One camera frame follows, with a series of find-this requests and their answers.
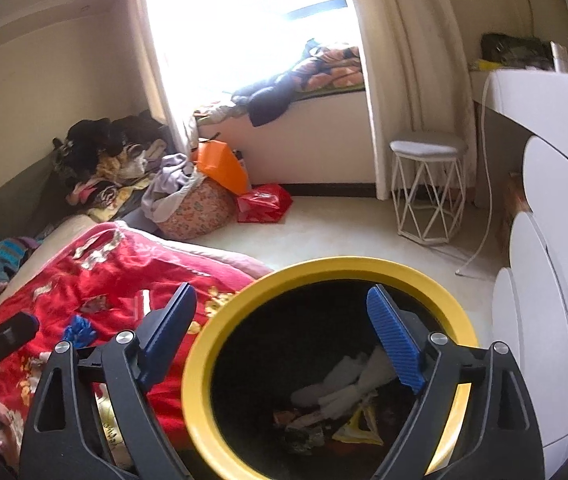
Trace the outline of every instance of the brown box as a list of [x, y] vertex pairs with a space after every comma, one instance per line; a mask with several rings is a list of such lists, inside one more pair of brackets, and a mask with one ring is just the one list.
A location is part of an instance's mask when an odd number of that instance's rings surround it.
[[510, 230], [515, 216], [521, 211], [531, 210], [524, 192], [524, 179], [520, 173], [509, 173], [504, 186], [504, 205], [501, 222], [497, 230], [497, 242], [506, 262], [509, 262], [508, 247], [510, 245]]

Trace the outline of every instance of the light tile floor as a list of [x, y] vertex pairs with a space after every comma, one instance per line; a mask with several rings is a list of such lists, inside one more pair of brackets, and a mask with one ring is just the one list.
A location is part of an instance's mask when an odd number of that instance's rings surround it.
[[467, 312], [480, 344], [491, 342], [490, 302], [501, 266], [494, 230], [467, 267], [454, 274], [480, 243], [487, 212], [467, 205], [460, 233], [448, 246], [422, 247], [397, 235], [391, 201], [372, 198], [296, 197], [279, 224], [233, 223], [194, 243], [237, 251], [273, 269], [325, 256], [372, 256], [414, 267], [448, 289]]

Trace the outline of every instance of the red blanket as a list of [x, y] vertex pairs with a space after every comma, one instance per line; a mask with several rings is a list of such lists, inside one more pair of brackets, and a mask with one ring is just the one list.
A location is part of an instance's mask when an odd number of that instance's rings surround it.
[[75, 314], [91, 321], [95, 344], [135, 328], [142, 313], [139, 291], [150, 291], [151, 308], [162, 308], [183, 282], [197, 291], [197, 311], [163, 383], [149, 402], [177, 449], [190, 445], [181, 412], [181, 375], [186, 356], [206, 321], [253, 279], [235, 267], [184, 253], [152, 241], [120, 224], [104, 223], [77, 238], [42, 272], [0, 306], [0, 323], [19, 311], [36, 316], [35, 338], [0, 364], [0, 402], [26, 420], [50, 352]]

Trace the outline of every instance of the bright window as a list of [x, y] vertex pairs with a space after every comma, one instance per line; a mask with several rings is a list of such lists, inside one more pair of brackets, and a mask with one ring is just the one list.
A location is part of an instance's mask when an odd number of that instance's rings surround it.
[[359, 44], [346, 1], [149, 0], [149, 15], [172, 77], [204, 102], [291, 68], [311, 38]]

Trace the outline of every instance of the black baseboard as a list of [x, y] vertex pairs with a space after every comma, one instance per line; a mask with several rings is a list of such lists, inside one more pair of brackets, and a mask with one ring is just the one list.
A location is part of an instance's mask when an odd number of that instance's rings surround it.
[[375, 184], [282, 184], [292, 196], [350, 196], [375, 198]]

